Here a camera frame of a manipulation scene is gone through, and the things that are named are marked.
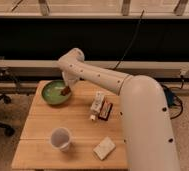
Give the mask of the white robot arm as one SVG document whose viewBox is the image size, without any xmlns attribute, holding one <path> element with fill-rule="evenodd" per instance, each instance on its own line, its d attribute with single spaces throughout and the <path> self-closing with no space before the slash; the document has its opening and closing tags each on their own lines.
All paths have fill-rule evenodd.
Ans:
<svg viewBox="0 0 189 171">
<path fill-rule="evenodd" d="M 73 48 L 57 65 L 66 84 L 83 78 L 119 96 L 130 171 L 181 171 L 162 86 L 149 76 L 92 66 L 84 59 L 83 52 Z"/>
</svg>

